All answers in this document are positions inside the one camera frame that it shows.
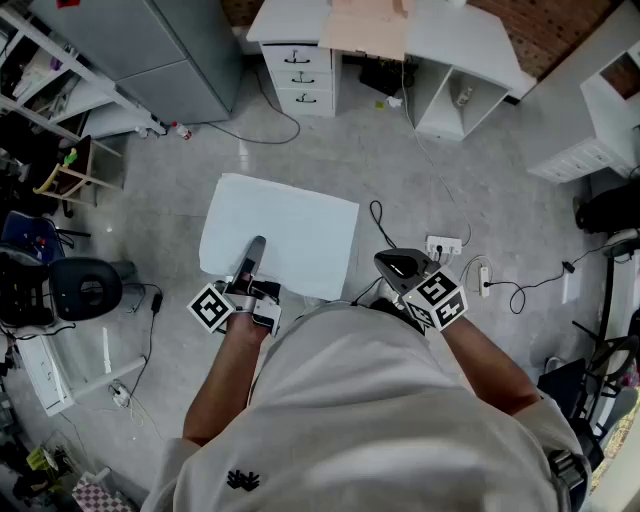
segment black office chair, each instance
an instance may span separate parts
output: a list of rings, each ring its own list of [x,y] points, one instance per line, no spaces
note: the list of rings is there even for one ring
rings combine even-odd
[[[114,309],[122,298],[115,268],[95,258],[64,258],[49,265],[49,286],[58,317],[89,320]]]
[[[54,308],[44,303],[47,279]],[[114,309],[121,298],[120,275],[106,261],[64,258],[46,265],[0,244],[0,322],[7,327],[48,326],[56,315],[66,321],[89,320]]]

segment blue chair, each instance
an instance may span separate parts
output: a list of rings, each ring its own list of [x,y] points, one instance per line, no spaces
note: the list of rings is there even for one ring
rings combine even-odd
[[[74,242],[69,235],[91,236],[88,233],[57,229],[49,219],[32,217],[14,210],[7,214],[0,242],[22,249],[42,263],[52,263],[65,257],[65,245],[73,249]]]

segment white cable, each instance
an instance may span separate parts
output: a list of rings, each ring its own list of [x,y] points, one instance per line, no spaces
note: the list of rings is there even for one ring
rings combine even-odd
[[[133,400],[135,400],[138,403],[138,406],[144,411],[144,413],[147,415],[147,418],[149,418],[149,421],[151,422],[151,425],[153,426],[153,430],[156,431],[156,435],[162,440],[164,441],[164,438],[160,435],[160,432],[158,432],[158,427],[156,427],[155,422],[153,421],[153,418],[149,415],[149,413],[147,412],[147,410],[144,408],[144,406],[140,403],[140,400],[138,400],[136,397],[131,397],[133,398]],[[94,411],[94,412],[120,412],[122,411],[122,409],[128,409],[129,410],[129,415],[131,418],[131,422],[136,426],[136,427],[143,427],[144,426],[144,416],[142,416],[142,414],[140,414],[138,411],[136,411],[133,408],[133,400],[129,400],[128,404],[122,407],[118,407],[117,409],[91,409],[90,407],[84,407],[86,410],[88,411]],[[138,418],[140,418],[140,422],[138,423],[136,420],[133,419],[133,415],[137,415]]]
[[[467,288],[467,290],[474,292],[474,293],[478,293],[480,292],[480,290],[471,290],[469,289],[469,287],[467,286],[467,280],[469,279],[469,270],[471,270],[471,265],[473,265],[476,261],[480,261],[480,260],[485,260],[488,264],[489,264],[489,281],[493,280],[493,265],[491,264],[491,260],[485,256],[484,254],[480,254],[478,256],[476,256],[475,258],[471,258],[471,260],[469,260],[469,263],[467,263],[464,268],[462,269],[462,273],[460,274],[460,282],[464,284],[464,287]]]
[[[156,431],[156,435],[162,440],[164,441],[164,437],[162,437],[160,435],[160,432],[158,432],[158,427],[156,427],[156,422],[153,421],[153,418],[151,417],[151,415],[147,412],[147,410],[144,408],[144,406],[140,403],[140,400],[138,400],[135,396],[132,396],[131,398],[133,398],[136,402],[138,402],[138,405],[140,406],[140,409],[143,410],[143,412],[147,415],[147,418],[149,418],[149,421],[151,422],[151,425],[153,425],[153,430]]]
[[[471,227],[471,222],[469,222],[469,219],[467,218],[466,214],[464,213],[464,211],[462,211],[462,208],[460,208],[460,206],[458,206],[458,203],[456,203],[456,200],[453,198],[453,194],[451,193],[451,189],[445,183],[445,181],[442,178],[442,176],[440,176],[440,173],[438,172],[438,169],[436,168],[436,164],[433,162],[433,159],[431,158],[431,155],[426,150],[426,148],[422,145],[422,142],[420,142],[420,139],[418,138],[418,132],[416,132],[416,127],[413,125],[413,121],[411,120],[411,116],[409,115],[409,103],[407,102],[407,90],[404,87],[404,60],[402,61],[402,76],[400,78],[400,81],[401,81],[401,84],[402,84],[402,94],[404,95],[404,113],[407,116],[407,121],[409,121],[409,124],[411,125],[411,128],[413,129],[413,136],[416,138],[416,141],[418,142],[418,146],[420,146],[422,151],[424,151],[424,154],[427,155],[427,158],[429,159],[429,162],[433,166],[433,172],[436,173],[436,176],[438,176],[438,179],[444,185],[444,188],[447,189],[447,193],[449,194],[449,197],[451,198],[451,201],[453,202],[455,207],[458,209],[460,214],[464,217],[464,220],[467,221],[467,226],[469,227],[469,238],[467,238],[467,241],[462,244],[462,247],[466,247],[471,242],[471,237],[473,236],[473,228]]]

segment power strip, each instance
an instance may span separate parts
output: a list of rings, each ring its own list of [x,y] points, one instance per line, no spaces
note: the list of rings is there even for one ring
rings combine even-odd
[[[447,238],[446,236],[429,235],[424,242],[427,253],[458,255],[462,253],[462,242],[459,238]]]

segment plug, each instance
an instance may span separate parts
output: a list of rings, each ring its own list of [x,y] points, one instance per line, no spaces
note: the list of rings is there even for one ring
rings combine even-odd
[[[562,262],[562,268],[564,268],[567,272],[569,272],[569,274],[573,274],[576,271],[576,267],[574,267],[568,261],[563,261]]]
[[[156,293],[153,296],[153,302],[151,303],[151,311],[153,311],[153,316],[158,314],[160,311],[160,307],[162,306],[162,294],[160,292]]]

